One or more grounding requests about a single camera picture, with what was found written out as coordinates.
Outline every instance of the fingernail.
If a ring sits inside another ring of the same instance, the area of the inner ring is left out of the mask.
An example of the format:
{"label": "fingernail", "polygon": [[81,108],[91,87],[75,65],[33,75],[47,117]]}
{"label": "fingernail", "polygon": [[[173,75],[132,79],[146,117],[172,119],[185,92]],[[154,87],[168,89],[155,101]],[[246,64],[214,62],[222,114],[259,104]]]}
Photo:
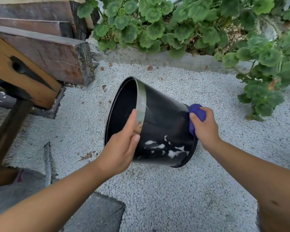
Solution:
{"label": "fingernail", "polygon": [[139,134],[134,135],[134,140],[138,142],[140,140],[140,135]]}

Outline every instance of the purple sponge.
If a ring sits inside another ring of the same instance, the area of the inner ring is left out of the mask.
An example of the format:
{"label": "purple sponge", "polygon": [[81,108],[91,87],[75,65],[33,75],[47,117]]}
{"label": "purple sponge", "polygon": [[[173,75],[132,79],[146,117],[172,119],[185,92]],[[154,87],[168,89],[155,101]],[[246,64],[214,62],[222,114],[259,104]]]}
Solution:
{"label": "purple sponge", "polygon": [[[205,121],[205,119],[206,119],[206,111],[200,109],[200,107],[202,107],[200,104],[192,104],[192,105],[189,107],[189,114],[190,114],[191,112],[194,113],[194,114],[196,114],[197,117],[200,119],[200,121],[203,122],[203,121]],[[193,123],[192,123],[192,121],[191,121],[190,118],[189,118],[189,132],[190,132],[193,136],[197,137],[197,136],[195,135],[195,128],[194,128],[194,125],[193,125]]]}

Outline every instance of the forearm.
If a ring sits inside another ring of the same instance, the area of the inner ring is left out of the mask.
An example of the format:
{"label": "forearm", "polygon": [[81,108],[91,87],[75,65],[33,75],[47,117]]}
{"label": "forearm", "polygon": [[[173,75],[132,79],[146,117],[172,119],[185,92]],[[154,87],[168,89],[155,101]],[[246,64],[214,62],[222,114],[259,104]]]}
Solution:
{"label": "forearm", "polygon": [[106,180],[95,161],[0,215],[0,232],[59,231]]}
{"label": "forearm", "polygon": [[267,211],[290,223],[290,170],[223,141],[208,151]]}

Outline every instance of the black bucket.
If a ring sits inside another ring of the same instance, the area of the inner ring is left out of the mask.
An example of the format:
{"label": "black bucket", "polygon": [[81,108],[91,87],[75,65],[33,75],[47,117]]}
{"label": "black bucket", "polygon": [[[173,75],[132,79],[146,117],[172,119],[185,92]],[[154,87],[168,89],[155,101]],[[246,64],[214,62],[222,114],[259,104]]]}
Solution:
{"label": "black bucket", "polygon": [[185,165],[198,142],[189,132],[188,106],[134,77],[125,79],[116,92],[106,121],[104,145],[123,129],[134,108],[138,113],[135,133],[141,138],[132,162],[174,168]]}

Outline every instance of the gravel ground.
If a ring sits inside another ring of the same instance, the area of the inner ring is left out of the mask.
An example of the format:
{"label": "gravel ground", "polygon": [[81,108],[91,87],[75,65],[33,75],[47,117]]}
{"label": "gravel ground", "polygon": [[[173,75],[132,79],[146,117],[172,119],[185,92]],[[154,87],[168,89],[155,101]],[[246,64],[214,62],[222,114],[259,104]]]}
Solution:
{"label": "gravel ground", "polygon": [[[48,141],[58,178],[94,160],[110,101],[131,75],[182,103],[211,107],[222,139],[290,169],[290,87],[274,116],[260,123],[244,119],[250,106],[237,101],[244,84],[234,75],[106,62],[89,88],[67,88],[55,120],[30,115],[5,163],[44,173]],[[132,164],[98,192],[126,203],[121,231],[257,231],[256,201],[201,145],[184,167]]]}

